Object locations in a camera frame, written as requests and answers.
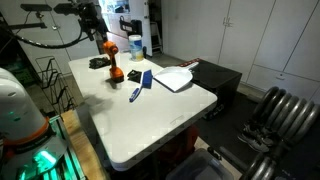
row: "black box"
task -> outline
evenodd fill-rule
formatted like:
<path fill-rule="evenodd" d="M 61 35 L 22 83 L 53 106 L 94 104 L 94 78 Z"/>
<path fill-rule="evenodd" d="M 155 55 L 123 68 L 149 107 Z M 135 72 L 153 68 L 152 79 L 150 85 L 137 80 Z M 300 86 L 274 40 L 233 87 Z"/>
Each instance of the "black box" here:
<path fill-rule="evenodd" d="M 242 74 L 201 59 L 194 59 L 180 66 L 187 66 L 193 62 L 199 62 L 199 64 L 191 70 L 193 74 L 191 81 L 218 97 L 215 109 L 207 115 L 211 119 L 212 116 L 230 107 Z"/>

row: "blue object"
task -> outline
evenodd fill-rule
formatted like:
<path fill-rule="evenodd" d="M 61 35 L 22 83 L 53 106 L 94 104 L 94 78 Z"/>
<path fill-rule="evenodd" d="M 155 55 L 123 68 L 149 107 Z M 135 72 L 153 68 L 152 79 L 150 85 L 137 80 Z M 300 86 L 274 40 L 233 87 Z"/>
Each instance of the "blue object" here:
<path fill-rule="evenodd" d="M 130 99 L 129 99 L 130 102 L 133 102 L 133 101 L 138 97 L 138 95 L 139 95 L 140 92 L 141 92 L 141 89 L 142 89 L 142 86 L 141 86 L 140 88 L 136 88 L 136 89 L 133 91 L 133 93 L 132 93 L 132 95 L 131 95 L 131 97 L 130 97 Z"/>
<path fill-rule="evenodd" d="M 153 77 L 153 76 L 152 76 L 151 70 L 145 71 L 145 72 L 143 73 L 141 86 L 140 86 L 140 88 L 136 88 L 136 89 L 133 91 L 131 97 L 129 98 L 129 101 L 130 101 L 130 102 L 133 102 L 133 101 L 139 96 L 142 88 L 151 89 L 152 77 Z"/>
<path fill-rule="evenodd" d="M 145 71 L 142 77 L 142 87 L 151 89 L 152 77 L 151 70 Z"/>

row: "cabinet door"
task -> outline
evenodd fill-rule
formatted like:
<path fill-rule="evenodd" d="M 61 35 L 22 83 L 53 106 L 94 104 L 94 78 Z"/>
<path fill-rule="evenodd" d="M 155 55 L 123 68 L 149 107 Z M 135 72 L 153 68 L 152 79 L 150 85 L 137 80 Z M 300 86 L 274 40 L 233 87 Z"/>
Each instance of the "cabinet door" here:
<path fill-rule="evenodd" d="M 254 65 L 252 67 L 248 84 L 267 91 L 272 86 L 285 89 L 292 95 L 309 100 L 316 92 L 320 83 L 301 77 L 293 76 L 279 71 Z"/>
<path fill-rule="evenodd" d="M 163 47 L 168 55 L 217 63 L 223 38 L 223 18 L 229 0 L 163 0 Z"/>
<path fill-rule="evenodd" d="M 46 4 L 45 0 L 30 0 L 24 3 Z M 0 1 L 0 11 L 9 25 L 23 24 L 25 22 L 28 12 L 21 9 L 20 4 L 21 4 L 21 1 L 11 1 L 11 0 Z M 36 13 L 35 11 L 30 13 L 27 24 L 40 22 L 40 19 L 36 17 L 35 13 Z M 40 13 L 43 15 L 42 21 L 45 23 L 47 28 L 22 29 L 18 35 L 24 37 L 25 39 L 32 40 L 34 42 L 39 42 L 39 43 L 49 44 L 49 45 L 61 45 L 62 41 L 59 36 L 59 33 L 52 29 L 52 26 L 54 26 L 55 24 L 51 17 L 50 12 L 44 11 Z M 62 73 L 63 74 L 71 73 L 71 70 L 68 65 L 68 61 L 70 59 L 68 57 L 66 49 L 43 49 L 43 48 L 35 47 L 23 42 L 19 42 L 19 43 L 37 72 L 39 72 L 40 69 L 36 63 L 36 60 L 35 60 L 36 58 L 45 57 L 45 56 L 54 56 L 58 62 L 58 65 Z M 47 63 L 48 63 L 47 60 L 39 61 L 39 65 L 42 69 L 45 69 Z"/>
<path fill-rule="evenodd" d="M 230 1 L 201 0 L 198 3 L 198 20 L 194 24 L 197 27 L 195 54 L 201 59 L 217 64 L 225 30 L 223 20 L 228 15 Z"/>
<path fill-rule="evenodd" d="M 317 1 L 276 1 L 255 64 L 284 70 Z"/>
<path fill-rule="evenodd" d="M 320 81 L 320 5 L 314 11 L 285 72 Z"/>
<path fill-rule="evenodd" d="M 233 0 L 225 30 L 219 65 L 248 74 L 275 0 Z"/>

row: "black cable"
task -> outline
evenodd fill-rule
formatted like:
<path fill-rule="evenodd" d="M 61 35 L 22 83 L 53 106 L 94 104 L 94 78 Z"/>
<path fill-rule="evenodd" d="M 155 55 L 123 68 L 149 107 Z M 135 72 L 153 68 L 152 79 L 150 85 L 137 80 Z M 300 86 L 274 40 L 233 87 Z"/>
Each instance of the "black cable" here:
<path fill-rule="evenodd" d="M 22 41 L 26 44 L 30 44 L 32 46 L 36 46 L 36 47 L 40 47 L 40 48 L 44 48 L 44 49 L 63 49 L 63 48 L 67 48 L 67 47 L 71 47 L 75 44 L 77 44 L 78 42 L 80 42 L 80 38 L 82 36 L 82 28 L 80 26 L 80 34 L 79 34 L 79 37 L 67 44 L 62 44 L 62 45 L 48 45 L 48 44 L 42 44 L 42 43 L 39 43 L 39 42 L 34 42 L 32 40 L 28 40 L 28 39 L 25 39 L 24 37 L 21 37 L 19 35 L 16 35 L 16 34 L 13 34 L 12 32 L 9 32 L 8 30 L 4 29 L 3 27 L 1 27 L 1 29 L 7 33 L 9 36 L 11 36 L 12 38 L 15 38 L 19 41 Z"/>
<path fill-rule="evenodd" d="M 26 20 L 24 21 L 23 25 L 25 25 L 28 21 L 29 15 L 30 15 L 31 11 L 29 11 L 29 13 L 26 16 Z M 15 34 L 18 34 L 21 31 L 22 28 L 20 28 Z M 2 51 L 10 44 L 10 42 L 12 41 L 12 37 L 9 39 L 9 41 L 1 48 L 0 50 L 0 54 L 2 53 Z"/>
<path fill-rule="evenodd" d="M 29 13 L 27 14 L 26 16 L 26 20 L 24 21 L 23 25 L 27 24 L 27 21 L 28 21 L 28 18 L 29 18 L 29 15 L 30 15 L 31 11 L 29 11 Z M 20 31 L 21 31 L 22 28 L 20 28 L 15 34 L 17 35 Z"/>

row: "white robot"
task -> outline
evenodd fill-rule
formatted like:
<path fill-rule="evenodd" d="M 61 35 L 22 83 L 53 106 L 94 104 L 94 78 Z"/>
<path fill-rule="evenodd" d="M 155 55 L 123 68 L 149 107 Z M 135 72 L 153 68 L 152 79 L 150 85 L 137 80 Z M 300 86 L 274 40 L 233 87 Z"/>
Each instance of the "white robot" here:
<path fill-rule="evenodd" d="M 51 128 L 24 87 L 0 68 L 0 133 L 3 153 L 0 179 L 35 179 L 51 170 L 66 142 Z"/>

